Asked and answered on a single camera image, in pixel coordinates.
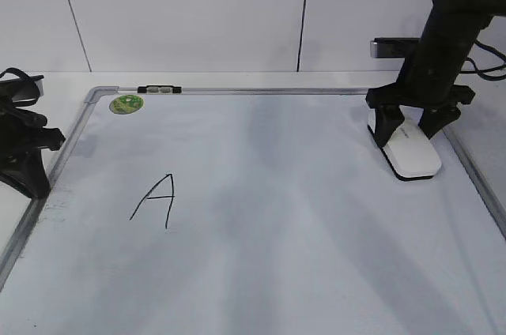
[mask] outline cable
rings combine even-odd
[[[500,58],[503,61],[503,65],[501,65],[501,66],[495,66],[493,68],[488,68],[488,69],[482,69],[481,70],[476,65],[476,62],[471,57],[468,57],[468,58],[466,58],[466,61],[468,61],[468,62],[470,62],[472,64],[472,66],[474,67],[474,70],[461,70],[460,73],[461,74],[477,74],[480,78],[483,78],[484,80],[487,80],[487,81],[502,81],[502,80],[506,80],[506,74],[503,74],[503,75],[500,75],[500,76],[490,76],[490,75],[486,74],[486,73],[496,72],[498,70],[506,69],[506,55],[504,55],[501,52],[499,52],[496,48],[494,48],[494,47],[492,47],[490,45],[481,43],[478,40],[476,40],[474,43],[478,47],[480,47],[482,50],[487,51],[487,52],[489,52],[489,53],[497,56],[498,58]]]

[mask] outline green sticker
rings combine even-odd
[[[120,96],[109,105],[109,110],[115,114],[132,114],[144,106],[144,100],[140,96]]]

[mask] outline whiteboard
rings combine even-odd
[[[6,334],[499,334],[506,243],[443,134],[403,183],[364,96],[103,96],[0,292]],[[174,196],[165,229],[168,199]]]

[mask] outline black marker writing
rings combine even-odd
[[[165,181],[166,179],[170,179],[171,180],[171,188],[172,188],[172,193],[171,195],[162,195],[162,196],[158,196],[158,197],[151,197],[151,194],[154,192],[154,190],[163,182]],[[172,203],[174,202],[174,197],[175,197],[175,193],[174,193],[174,177],[172,175],[172,173],[169,173],[168,175],[165,175],[164,178],[162,178],[160,181],[158,181],[157,183],[155,183],[155,185],[149,189],[148,193],[142,197],[141,201],[137,204],[137,207],[135,208],[134,212],[132,213],[132,215],[130,216],[130,220],[134,219],[134,216],[135,214],[137,214],[137,211],[139,210],[139,208],[142,206],[142,204],[144,202],[146,202],[147,200],[149,199],[170,199],[170,202],[168,204],[168,209],[167,209],[167,216],[165,218],[165,229],[168,228],[168,216],[170,215],[171,213],[171,209],[172,209]]]

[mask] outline white wall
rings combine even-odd
[[[88,70],[67,0],[0,0],[0,69]]]
[[[303,0],[71,0],[94,71],[294,71]],[[85,71],[67,0],[0,0],[2,67]],[[300,70],[398,70],[376,36],[419,36],[431,0],[307,0]],[[506,18],[480,35],[506,51]],[[499,60],[473,50],[479,66]]]
[[[370,58],[369,41],[379,36],[418,37],[431,0],[308,0],[301,70],[398,70],[400,60]],[[480,39],[506,51],[506,20],[496,18]],[[501,62],[473,51],[479,66]]]
[[[71,0],[93,71],[296,69],[303,0]]]

